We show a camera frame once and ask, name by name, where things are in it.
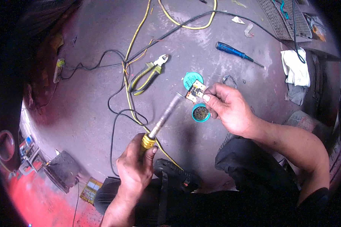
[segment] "white cloth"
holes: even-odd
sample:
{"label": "white cloth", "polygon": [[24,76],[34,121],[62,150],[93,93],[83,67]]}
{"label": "white cloth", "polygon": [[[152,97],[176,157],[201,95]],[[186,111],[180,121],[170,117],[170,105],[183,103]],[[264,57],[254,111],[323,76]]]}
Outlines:
{"label": "white cloth", "polygon": [[295,86],[310,86],[309,73],[306,61],[306,52],[304,49],[299,48],[298,53],[306,62],[303,64],[295,51],[281,51],[282,63],[284,73],[288,76],[285,80],[286,83],[294,84]]}

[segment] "man's left hand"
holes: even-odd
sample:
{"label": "man's left hand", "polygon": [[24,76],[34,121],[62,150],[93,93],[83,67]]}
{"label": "man's left hand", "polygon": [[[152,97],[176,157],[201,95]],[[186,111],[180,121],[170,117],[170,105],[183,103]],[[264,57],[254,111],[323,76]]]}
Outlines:
{"label": "man's left hand", "polygon": [[116,160],[121,179],[121,189],[128,196],[139,198],[153,177],[153,158],[158,147],[148,149],[140,158],[141,139],[144,133],[137,134],[126,147],[123,154]]}

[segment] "teal lid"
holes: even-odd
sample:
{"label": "teal lid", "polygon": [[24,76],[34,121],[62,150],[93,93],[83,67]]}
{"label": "teal lid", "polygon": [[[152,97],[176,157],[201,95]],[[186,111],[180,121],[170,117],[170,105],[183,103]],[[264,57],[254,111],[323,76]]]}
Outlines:
{"label": "teal lid", "polygon": [[196,72],[186,73],[183,79],[184,87],[187,90],[189,90],[192,87],[192,84],[196,81],[196,79],[203,84],[203,78],[199,73]]}

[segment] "blue screwdriver handle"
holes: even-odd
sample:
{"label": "blue screwdriver handle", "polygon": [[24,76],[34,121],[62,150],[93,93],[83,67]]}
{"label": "blue screwdriver handle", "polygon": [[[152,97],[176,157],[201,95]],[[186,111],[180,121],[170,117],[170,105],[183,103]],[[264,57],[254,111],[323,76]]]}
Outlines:
{"label": "blue screwdriver handle", "polygon": [[233,54],[236,56],[241,57],[242,59],[247,59],[249,61],[254,61],[252,58],[250,58],[249,56],[245,55],[245,53],[238,51],[237,49],[233,48],[232,46],[229,46],[225,43],[221,43],[221,42],[217,42],[216,43],[216,49],[218,49],[219,51],[223,51],[229,54]]}

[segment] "black trousers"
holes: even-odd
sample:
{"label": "black trousers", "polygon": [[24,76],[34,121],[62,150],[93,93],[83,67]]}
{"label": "black trousers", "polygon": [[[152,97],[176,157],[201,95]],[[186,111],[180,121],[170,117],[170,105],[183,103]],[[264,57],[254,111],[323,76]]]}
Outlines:
{"label": "black trousers", "polygon": [[[238,191],[183,194],[170,190],[166,224],[172,226],[275,225],[293,212],[299,190],[293,179],[253,141],[230,140],[217,154],[215,168],[229,174]],[[156,226],[161,179],[153,179],[135,208],[135,225]],[[104,214],[119,180],[96,193],[95,208]]]}

